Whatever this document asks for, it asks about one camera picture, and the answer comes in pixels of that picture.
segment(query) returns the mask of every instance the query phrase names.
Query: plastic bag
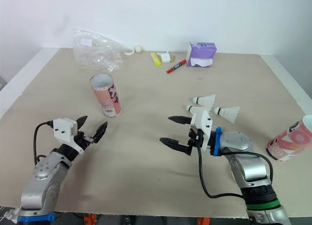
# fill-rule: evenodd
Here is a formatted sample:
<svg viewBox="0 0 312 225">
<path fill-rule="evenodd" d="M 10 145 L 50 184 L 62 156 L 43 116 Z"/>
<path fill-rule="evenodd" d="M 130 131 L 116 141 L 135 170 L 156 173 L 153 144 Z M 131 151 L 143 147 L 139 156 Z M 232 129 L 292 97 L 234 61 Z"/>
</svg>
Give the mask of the plastic bag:
<svg viewBox="0 0 312 225">
<path fill-rule="evenodd" d="M 120 52 L 127 50 L 128 48 L 110 38 L 75 30 L 74 55 L 78 68 L 112 72 L 122 64 Z"/>
</svg>

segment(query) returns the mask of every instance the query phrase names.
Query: white shuttlecock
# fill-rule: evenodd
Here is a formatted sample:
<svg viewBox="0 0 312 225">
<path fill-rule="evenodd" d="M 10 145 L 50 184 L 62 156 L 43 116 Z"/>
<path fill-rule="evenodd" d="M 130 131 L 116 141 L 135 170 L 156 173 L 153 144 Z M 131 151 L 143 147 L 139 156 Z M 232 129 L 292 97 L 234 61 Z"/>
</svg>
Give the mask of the white shuttlecock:
<svg viewBox="0 0 312 225">
<path fill-rule="evenodd" d="M 192 101 L 194 104 L 200 104 L 206 107 L 207 111 L 209 112 L 215 102 L 215 94 L 206 97 L 194 97 Z"/>
<path fill-rule="evenodd" d="M 239 108 L 240 107 L 232 107 L 232 108 L 215 107 L 214 113 L 224 117 L 230 123 L 234 123 L 238 115 Z"/>
<path fill-rule="evenodd" d="M 186 106 L 186 111 L 188 111 L 192 114 L 197 113 L 201 109 L 204 109 L 204 107 L 193 106 L 193 105 Z"/>
</svg>

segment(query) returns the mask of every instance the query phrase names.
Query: yellow object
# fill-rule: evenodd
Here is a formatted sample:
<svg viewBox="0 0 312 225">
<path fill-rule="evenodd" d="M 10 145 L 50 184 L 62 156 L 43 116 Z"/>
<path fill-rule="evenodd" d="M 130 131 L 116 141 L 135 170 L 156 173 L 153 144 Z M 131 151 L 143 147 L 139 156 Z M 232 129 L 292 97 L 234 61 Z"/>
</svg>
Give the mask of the yellow object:
<svg viewBox="0 0 312 225">
<path fill-rule="evenodd" d="M 153 59 L 153 62 L 155 64 L 155 66 L 161 66 L 161 62 L 160 60 L 158 59 L 156 53 L 151 53 L 151 57 Z"/>
</svg>

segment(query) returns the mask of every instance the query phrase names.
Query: table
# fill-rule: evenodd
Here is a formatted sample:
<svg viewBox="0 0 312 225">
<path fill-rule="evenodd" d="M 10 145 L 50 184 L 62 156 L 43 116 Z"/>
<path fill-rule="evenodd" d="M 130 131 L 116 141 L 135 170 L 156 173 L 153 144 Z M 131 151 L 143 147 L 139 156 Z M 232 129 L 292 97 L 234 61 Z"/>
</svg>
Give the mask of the table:
<svg viewBox="0 0 312 225">
<path fill-rule="evenodd" d="M 185 53 L 174 53 L 176 62 Z M 155 67 L 148 52 L 124 57 L 113 71 L 122 113 L 103 116 L 90 88 L 93 71 L 76 68 L 73 51 L 60 49 L 0 120 L 0 205 L 19 206 L 33 169 L 33 132 L 44 121 L 88 115 L 81 129 L 92 134 L 108 121 L 104 138 L 78 157 L 63 182 L 56 210 L 102 214 L 247 217 L 239 198 L 209 199 L 198 177 L 196 151 L 188 157 L 163 145 L 170 137 L 186 144 L 189 127 L 171 122 L 190 115 L 194 96 L 216 94 L 216 106 L 240 106 L 236 123 L 211 114 L 214 129 L 240 131 L 265 154 L 266 142 L 304 112 L 259 55 L 216 54 L 211 68 Z M 49 127 L 38 133 L 38 154 L 58 142 Z M 308 169 L 312 151 L 286 163 L 273 161 L 273 187 L 290 217 L 312 216 Z M 209 192 L 240 193 L 224 157 L 203 156 Z"/>
</svg>

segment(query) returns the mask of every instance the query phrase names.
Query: purple tissue box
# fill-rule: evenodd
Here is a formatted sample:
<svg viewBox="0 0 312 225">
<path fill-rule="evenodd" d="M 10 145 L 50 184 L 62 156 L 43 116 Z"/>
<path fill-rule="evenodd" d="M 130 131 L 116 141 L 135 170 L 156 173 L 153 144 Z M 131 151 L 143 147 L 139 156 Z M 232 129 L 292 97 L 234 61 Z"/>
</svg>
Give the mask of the purple tissue box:
<svg viewBox="0 0 312 225">
<path fill-rule="evenodd" d="M 215 43 L 190 43 L 186 54 L 187 66 L 210 66 L 213 64 L 215 52 Z"/>
</svg>

